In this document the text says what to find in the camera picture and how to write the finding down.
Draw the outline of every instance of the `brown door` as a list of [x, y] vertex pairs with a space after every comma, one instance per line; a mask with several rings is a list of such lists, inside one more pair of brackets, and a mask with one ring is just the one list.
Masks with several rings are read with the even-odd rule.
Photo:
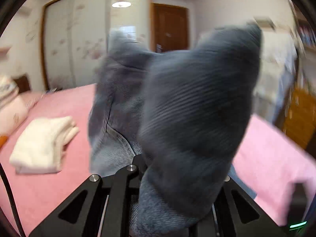
[[156, 52], [188, 49], [188, 13], [186, 8], [154, 4]]

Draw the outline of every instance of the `wooden cabinet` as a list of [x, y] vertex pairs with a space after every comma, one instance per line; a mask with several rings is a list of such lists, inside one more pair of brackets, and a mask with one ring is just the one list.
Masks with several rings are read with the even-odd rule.
[[306, 149], [316, 127], [316, 98], [304, 90], [295, 89], [291, 95], [283, 132]]

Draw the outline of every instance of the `silver bolt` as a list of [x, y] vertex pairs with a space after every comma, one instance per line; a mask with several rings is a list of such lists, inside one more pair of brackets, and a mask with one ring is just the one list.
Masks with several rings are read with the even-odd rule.
[[128, 166], [127, 166], [127, 170], [128, 170], [128, 171], [133, 172], [133, 171], [135, 171], [136, 169], [137, 169], [137, 166], [135, 166], [135, 165], [128, 165]]
[[89, 180], [91, 182], [96, 182], [100, 177], [98, 175], [90, 175]]

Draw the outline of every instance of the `triangular cutout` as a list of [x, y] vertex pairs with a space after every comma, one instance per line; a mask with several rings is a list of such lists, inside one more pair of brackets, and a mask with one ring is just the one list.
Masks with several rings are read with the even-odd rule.
[[259, 219], [260, 216], [258, 212], [240, 195], [237, 190], [232, 190], [232, 195], [240, 220], [243, 224]]
[[75, 224], [78, 220], [82, 205], [86, 196], [88, 194], [87, 190], [80, 192], [80, 194], [74, 198], [74, 200], [58, 215], [62, 220], [65, 220], [71, 224]]

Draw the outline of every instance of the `bed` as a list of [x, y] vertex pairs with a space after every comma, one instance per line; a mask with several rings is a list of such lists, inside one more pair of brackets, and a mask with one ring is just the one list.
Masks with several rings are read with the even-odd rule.
[[[87, 121], [94, 85], [59, 91], [45, 96], [29, 112], [26, 121], [0, 150], [0, 162], [11, 184], [26, 235], [49, 215], [90, 173]], [[72, 116], [80, 132], [66, 148], [63, 170], [56, 174], [17, 175], [8, 160], [15, 142], [37, 117]], [[291, 182], [306, 182], [309, 202], [316, 192], [316, 161], [257, 115], [253, 115], [233, 165], [251, 187], [255, 201], [278, 224], [285, 223]], [[0, 183], [0, 207], [17, 230], [7, 193]]]

